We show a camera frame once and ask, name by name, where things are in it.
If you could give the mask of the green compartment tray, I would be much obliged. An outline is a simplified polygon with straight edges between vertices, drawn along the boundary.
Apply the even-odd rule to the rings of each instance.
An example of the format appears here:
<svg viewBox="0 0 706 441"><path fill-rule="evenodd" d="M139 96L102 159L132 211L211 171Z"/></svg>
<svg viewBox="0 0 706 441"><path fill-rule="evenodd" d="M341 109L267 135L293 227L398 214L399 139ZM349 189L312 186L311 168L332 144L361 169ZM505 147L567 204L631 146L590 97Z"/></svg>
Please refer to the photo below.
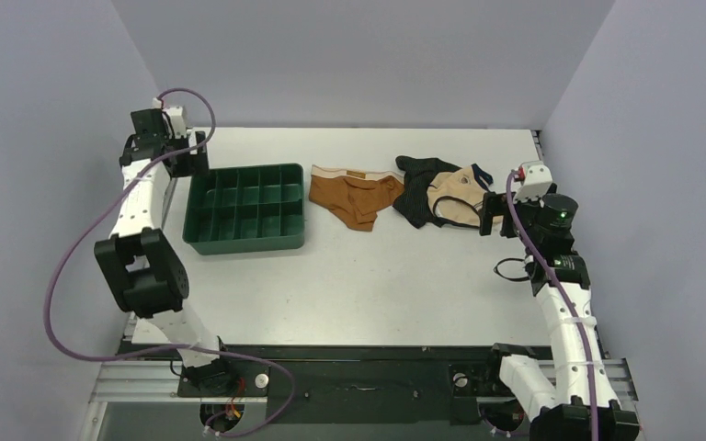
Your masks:
<svg viewBox="0 0 706 441"><path fill-rule="evenodd" d="M190 180L182 239L200 255L298 249L304 235L300 164L211 169Z"/></svg>

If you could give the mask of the black patterned underwear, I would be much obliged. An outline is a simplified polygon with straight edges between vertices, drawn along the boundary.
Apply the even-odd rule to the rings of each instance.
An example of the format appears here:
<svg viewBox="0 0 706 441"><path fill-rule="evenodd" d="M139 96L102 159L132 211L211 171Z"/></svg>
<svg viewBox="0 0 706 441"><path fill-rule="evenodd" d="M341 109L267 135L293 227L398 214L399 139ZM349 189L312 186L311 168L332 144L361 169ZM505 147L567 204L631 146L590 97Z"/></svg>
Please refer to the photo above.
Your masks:
<svg viewBox="0 0 706 441"><path fill-rule="evenodd" d="M397 168L404 172L404 192L397 197L392 207L413 227L420 229L427 223L441 227L428 205L427 190L440 173L454 173L461 168L439 158L413 158L399 155L395 158Z"/></svg>

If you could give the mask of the brown underwear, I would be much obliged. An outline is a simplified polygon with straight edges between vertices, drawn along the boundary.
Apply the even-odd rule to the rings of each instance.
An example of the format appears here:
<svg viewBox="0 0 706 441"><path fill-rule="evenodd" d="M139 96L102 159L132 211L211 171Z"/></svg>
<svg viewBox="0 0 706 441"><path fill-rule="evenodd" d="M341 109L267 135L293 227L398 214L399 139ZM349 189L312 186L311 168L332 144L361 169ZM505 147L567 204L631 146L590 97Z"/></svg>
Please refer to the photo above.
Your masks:
<svg viewBox="0 0 706 441"><path fill-rule="evenodd" d="M311 168L309 200L353 231L371 232L378 213L403 193L404 178L395 172Z"/></svg>

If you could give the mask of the beige underwear with dark trim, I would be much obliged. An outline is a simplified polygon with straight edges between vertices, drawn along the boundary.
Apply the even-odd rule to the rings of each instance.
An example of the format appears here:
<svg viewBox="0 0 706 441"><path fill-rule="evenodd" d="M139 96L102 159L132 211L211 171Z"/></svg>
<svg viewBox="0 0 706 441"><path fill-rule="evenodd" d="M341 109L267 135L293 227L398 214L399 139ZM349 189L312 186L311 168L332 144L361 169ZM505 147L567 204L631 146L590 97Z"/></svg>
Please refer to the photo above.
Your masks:
<svg viewBox="0 0 706 441"><path fill-rule="evenodd" d="M427 188L427 206L438 226L478 229L484 195L493 177L478 164L438 173Z"/></svg>

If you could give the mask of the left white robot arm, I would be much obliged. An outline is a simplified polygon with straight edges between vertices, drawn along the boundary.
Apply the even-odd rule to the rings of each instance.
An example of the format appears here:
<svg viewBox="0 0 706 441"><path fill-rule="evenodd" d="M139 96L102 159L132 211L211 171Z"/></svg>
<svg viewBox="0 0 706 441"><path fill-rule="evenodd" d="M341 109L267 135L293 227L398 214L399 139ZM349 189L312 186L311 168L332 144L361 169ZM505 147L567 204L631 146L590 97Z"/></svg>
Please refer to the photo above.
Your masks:
<svg viewBox="0 0 706 441"><path fill-rule="evenodd" d="M131 113L134 133L119 159L128 196L109 237L94 255L119 308L178 345L183 378L201 392L225 395L238 387L237 369L220 355L222 341L192 309L186 268L163 232L174 181L209 169L203 141L181 106Z"/></svg>

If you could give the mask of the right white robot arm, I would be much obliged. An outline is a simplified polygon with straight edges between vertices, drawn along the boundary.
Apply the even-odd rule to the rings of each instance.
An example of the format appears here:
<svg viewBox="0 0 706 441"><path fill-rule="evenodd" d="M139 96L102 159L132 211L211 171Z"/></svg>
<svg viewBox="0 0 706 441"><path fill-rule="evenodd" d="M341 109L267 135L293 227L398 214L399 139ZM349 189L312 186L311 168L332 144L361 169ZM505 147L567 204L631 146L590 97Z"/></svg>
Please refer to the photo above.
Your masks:
<svg viewBox="0 0 706 441"><path fill-rule="evenodd" d="M488 192L480 233L502 219L501 234L525 245L524 266L551 343L554 378L548 379L530 350L498 345L482 367L484 385L509 390L529 421L532 440L634 440L638 415L622 407L612 388L596 338L590 276L574 248L572 222L578 204L548 193L517 202L508 193Z"/></svg>

